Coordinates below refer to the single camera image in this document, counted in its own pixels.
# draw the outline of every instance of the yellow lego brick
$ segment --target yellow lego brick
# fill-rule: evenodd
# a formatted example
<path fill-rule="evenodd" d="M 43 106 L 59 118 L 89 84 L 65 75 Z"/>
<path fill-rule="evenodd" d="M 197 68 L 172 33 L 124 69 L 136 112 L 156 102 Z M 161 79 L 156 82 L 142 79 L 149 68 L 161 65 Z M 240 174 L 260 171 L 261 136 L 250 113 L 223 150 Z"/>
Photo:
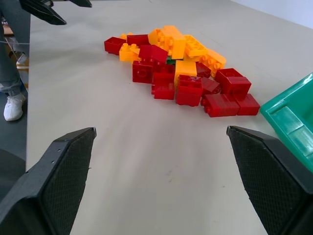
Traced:
<path fill-rule="evenodd" d="M 119 36 L 119 38 L 126 40 L 127 42 L 127 35 L 126 33 L 122 33 L 121 36 Z"/>
<path fill-rule="evenodd" d="M 136 44 L 128 45 L 124 43 L 121 49 L 119 50 L 119 60 L 125 62 L 132 62 L 134 60 L 134 50 L 137 49 Z"/>
<path fill-rule="evenodd" d="M 169 48 L 168 55 L 172 59 L 182 59 L 184 57 L 186 39 L 184 35 L 173 25 L 166 25 L 161 31 L 167 32 L 171 36 L 170 40 L 166 40 L 165 35 L 165 48 Z"/>
<path fill-rule="evenodd" d="M 198 62 L 200 60 L 200 58 L 201 58 L 201 56 L 189 57 L 188 55 L 184 54 L 184 61 Z"/>
<path fill-rule="evenodd" d="M 152 45 L 166 50 L 172 59 L 184 57 L 186 39 L 173 25 L 166 25 L 163 29 L 156 28 L 149 35 L 149 42 Z"/>
<path fill-rule="evenodd" d="M 156 28 L 151 33 L 148 34 L 149 43 L 151 45 L 157 45 L 158 42 L 158 33 L 161 31 L 161 29 Z"/>
<path fill-rule="evenodd" d="M 185 35 L 186 38 L 186 47 L 185 53 L 192 56 L 202 56 L 208 53 L 208 49 L 198 42 L 192 35 Z"/>
<path fill-rule="evenodd" d="M 141 58 L 139 58 L 139 52 L 140 49 L 139 48 L 131 48 L 132 53 L 132 63 L 137 60 L 137 61 L 141 61 Z"/>
<path fill-rule="evenodd" d="M 226 58 L 218 54 L 217 52 L 208 49 L 208 54 L 200 58 L 200 62 L 211 69 L 211 76 L 215 77 L 216 71 L 224 68 L 226 64 Z"/>
<path fill-rule="evenodd" d="M 196 62 L 177 60 L 175 66 L 175 87 L 178 85 L 179 75 L 197 76 Z"/>

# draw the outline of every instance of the lego brick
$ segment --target lego brick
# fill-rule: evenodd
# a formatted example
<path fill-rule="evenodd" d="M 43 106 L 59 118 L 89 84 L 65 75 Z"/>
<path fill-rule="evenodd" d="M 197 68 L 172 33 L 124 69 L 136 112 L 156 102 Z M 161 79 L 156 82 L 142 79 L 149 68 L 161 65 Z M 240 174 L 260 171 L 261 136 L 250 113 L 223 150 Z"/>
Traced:
<path fill-rule="evenodd" d="M 175 26 L 166 25 L 163 29 L 156 28 L 148 38 L 152 45 L 166 50 L 172 59 L 183 59 L 186 39 Z"/>
<path fill-rule="evenodd" d="M 202 95 L 218 94 L 222 90 L 221 85 L 217 81 L 214 81 L 210 78 L 202 77 L 201 83 L 203 88 Z"/>
<path fill-rule="evenodd" d="M 141 58 L 139 58 L 140 49 L 139 48 L 131 48 L 132 51 L 132 60 L 133 63 L 135 60 L 141 61 Z"/>
<path fill-rule="evenodd" d="M 124 62 L 134 61 L 134 57 L 136 57 L 134 51 L 136 51 L 136 49 L 138 49 L 136 44 L 128 45 L 127 43 L 124 43 L 119 50 L 119 60 Z"/>
<path fill-rule="evenodd" d="M 178 85 L 179 75 L 197 76 L 196 62 L 177 60 L 175 66 L 175 87 Z"/>
<path fill-rule="evenodd" d="M 203 56 L 208 53 L 208 49 L 198 42 L 192 35 L 185 35 L 186 47 L 185 53 L 189 57 Z"/>
<path fill-rule="evenodd" d="M 108 53 L 119 55 L 119 50 L 126 43 L 125 39 L 111 37 L 104 42 L 104 50 Z"/>
<path fill-rule="evenodd" d="M 179 75 L 176 104 L 198 106 L 202 95 L 201 78 Z"/>
<path fill-rule="evenodd" d="M 152 83 L 153 62 L 133 62 L 133 82 Z"/>
<path fill-rule="evenodd" d="M 154 99 L 173 100 L 175 96 L 175 87 L 173 82 L 157 82 L 151 86 L 151 94 Z"/>
<path fill-rule="evenodd" d="M 136 44 L 137 46 L 150 45 L 148 34 L 127 35 L 127 44 Z"/>
<path fill-rule="evenodd" d="M 251 87 L 251 82 L 233 68 L 217 70 L 215 81 L 222 86 L 222 94 L 241 94 L 245 96 Z"/>
<path fill-rule="evenodd" d="M 203 63 L 196 63 L 197 76 L 198 77 L 207 77 L 211 76 L 211 69 L 205 66 Z"/>
<path fill-rule="evenodd" d="M 168 48 L 168 55 L 172 59 L 182 59 L 184 57 L 186 39 L 173 25 L 166 25 L 161 30 L 164 35 L 170 35 L 171 39 L 165 41 L 165 48 Z"/>
<path fill-rule="evenodd" d="M 121 36 L 119 36 L 119 38 L 124 39 L 127 42 L 127 35 L 126 35 L 126 33 L 122 33 Z"/>
<path fill-rule="evenodd" d="M 154 29 L 151 33 L 148 34 L 149 43 L 151 45 L 158 44 L 158 33 L 161 31 L 160 28 Z"/>
<path fill-rule="evenodd" d="M 141 59 L 152 59 L 161 63 L 166 63 L 167 51 L 156 45 L 142 45 L 140 47 L 139 57 Z"/>
<path fill-rule="evenodd" d="M 175 66 L 168 64 L 155 65 L 153 72 L 153 83 L 155 82 L 174 82 Z"/>
<path fill-rule="evenodd" d="M 212 118 L 235 116 L 239 111 L 239 105 L 230 94 L 205 94 L 201 105 Z"/>
<path fill-rule="evenodd" d="M 211 69 L 211 76 L 215 77 L 216 71 L 224 68 L 226 64 L 225 57 L 219 55 L 217 52 L 207 49 L 207 55 L 200 58 L 200 62 Z"/>
<path fill-rule="evenodd" d="M 237 115 L 255 116 L 258 114 L 260 105 L 251 94 L 242 97 L 241 95 L 233 95 L 236 103 L 239 105 Z"/>
<path fill-rule="evenodd" d="M 184 61 L 192 61 L 192 62 L 198 62 L 200 60 L 201 56 L 188 56 L 186 53 L 184 54 Z"/>

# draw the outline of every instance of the leg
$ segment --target leg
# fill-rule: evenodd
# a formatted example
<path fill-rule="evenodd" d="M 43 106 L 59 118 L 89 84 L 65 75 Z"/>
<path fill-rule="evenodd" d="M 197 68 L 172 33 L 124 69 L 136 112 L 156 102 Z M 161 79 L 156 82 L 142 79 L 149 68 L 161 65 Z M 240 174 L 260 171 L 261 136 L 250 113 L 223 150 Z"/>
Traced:
<path fill-rule="evenodd" d="M 0 41 L 4 41 L 4 31 L 0 27 Z M 4 43 L 0 43 L 0 91 L 8 93 L 10 96 L 15 96 L 20 91 L 20 74 L 6 53 Z"/>
<path fill-rule="evenodd" d="M 0 0 L 0 10 L 19 43 L 29 43 L 30 14 L 24 11 L 19 0 Z M 29 45 L 19 45 L 29 57 Z"/>
<path fill-rule="evenodd" d="M 0 25 L 0 40 L 4 41 L 4 31 Z M 26 98 L 20 91 L 20 74 L 6 53 L 4 43 L 0 43 L 0 91 L 9 94 L 4 108 L 4 118 L 14 121 L 23 115 L 22 105 Z"/>

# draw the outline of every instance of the table surface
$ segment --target table surface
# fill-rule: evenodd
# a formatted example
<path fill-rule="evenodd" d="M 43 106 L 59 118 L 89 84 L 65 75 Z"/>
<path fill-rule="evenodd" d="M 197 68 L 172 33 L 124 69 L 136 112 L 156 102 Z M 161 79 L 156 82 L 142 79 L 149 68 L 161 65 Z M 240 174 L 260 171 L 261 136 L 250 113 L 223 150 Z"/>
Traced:
<path fill-rule="evenodd" d="M 31 19 L 27 168 L 57 137 L 97 128 L 73 235 L 265 235 L 244 190 L 228 125 L 275 135 L 256 117 L 210 118 L 154 100 L 103 41 L 166 24 L 227 58 L 263 104 L 312 71 L 313 31 L 220 0 L 56 2 L 67 21 Z"/>

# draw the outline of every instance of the shoe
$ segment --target shoe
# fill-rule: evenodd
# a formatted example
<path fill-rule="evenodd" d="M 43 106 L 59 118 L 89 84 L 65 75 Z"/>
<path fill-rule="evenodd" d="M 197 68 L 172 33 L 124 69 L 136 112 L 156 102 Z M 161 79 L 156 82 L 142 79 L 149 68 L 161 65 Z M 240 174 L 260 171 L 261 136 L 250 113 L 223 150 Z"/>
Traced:
<path fill-rule="evenodd" d="M 16 96 L 8 96 L 7 102 L 4 108 L 4 119 L 6 121 L 15 121 L 21 118 L 23 115 L 22 106 L 26 101 L 25 96 L 19 93 Z"/>

